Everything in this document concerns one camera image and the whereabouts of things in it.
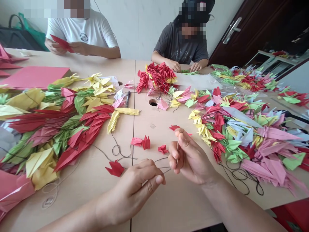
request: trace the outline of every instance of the white t-shirt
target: white t-shirt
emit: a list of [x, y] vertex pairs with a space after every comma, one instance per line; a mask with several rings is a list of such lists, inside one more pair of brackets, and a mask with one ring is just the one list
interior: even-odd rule
[[118, 47], [107, 19], [91, 10], [90, 18], [48, 18], [46, 37], [51, 34], [69, 43], [84, 42], [99, 47]]

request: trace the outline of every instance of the needle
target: needle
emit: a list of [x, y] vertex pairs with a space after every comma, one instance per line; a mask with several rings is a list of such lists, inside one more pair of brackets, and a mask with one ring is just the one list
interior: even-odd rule
[[[178, 141], [177, 141], [177, 151], [178, 151]], [[178, 159], [176, 159], [176, 165], [178, 164]]]

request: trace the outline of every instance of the fingernail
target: fingernail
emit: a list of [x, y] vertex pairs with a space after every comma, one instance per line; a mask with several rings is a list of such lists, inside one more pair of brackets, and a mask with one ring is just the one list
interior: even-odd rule
[[157, 176], [155, 179], [157, 184], [161, 184], [163, 182], [163, 177], [162, 176]]

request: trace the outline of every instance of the person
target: person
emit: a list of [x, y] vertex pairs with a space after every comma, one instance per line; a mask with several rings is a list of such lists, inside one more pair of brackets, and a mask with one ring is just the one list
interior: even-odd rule
[[[205, 152], [186, 131], [176, 129], [175, 135], [179, 146], [177, 149], [176, 141], [169, 146], [171, 169], [200, 186], [205, 200], [209, 200], [229, 232], [286, 231], [268, 213], [217, 173]], [[166, 184], [162, 171], [152, 160], [143, 160], [130, 167], [113, 189], [43, 227], [39, 232], [99, 231], [124, 223], [141, 210], [161, 184]]]
[[175, 72], [181, 72], [180, 64], [193, 65], [191, 72], [208, 65], [207, 40], [203, 27], [209, 21], [214, 0], [185, 0], [182, 11], [168, 24], [154, 48], [151, 60], [165, 62]]
[[107, 19], [90, 8], [90, 0], [64, 0], [64, 8], [70, 9], [71, 17], [48, 18], [45, 45], [52, 53], [66, 53], [66, 50], [53, 41], [51, 35], [54, 35], [67, 41], [75, 53], [108, 59], [121, 58], [119, 46]]

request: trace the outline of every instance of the dark wooden door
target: dark wooden door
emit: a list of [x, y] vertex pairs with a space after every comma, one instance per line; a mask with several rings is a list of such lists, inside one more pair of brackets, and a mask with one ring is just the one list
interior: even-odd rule
[[[230, 68], [244, 66], [276, 35], [279, 25], [286, 21], [295, 7], [293, 0], [245, 0], [211, 55], [209, 64]], [[228, 43], [224, 44], [229, 30], [240, 17], [240, 23]]]

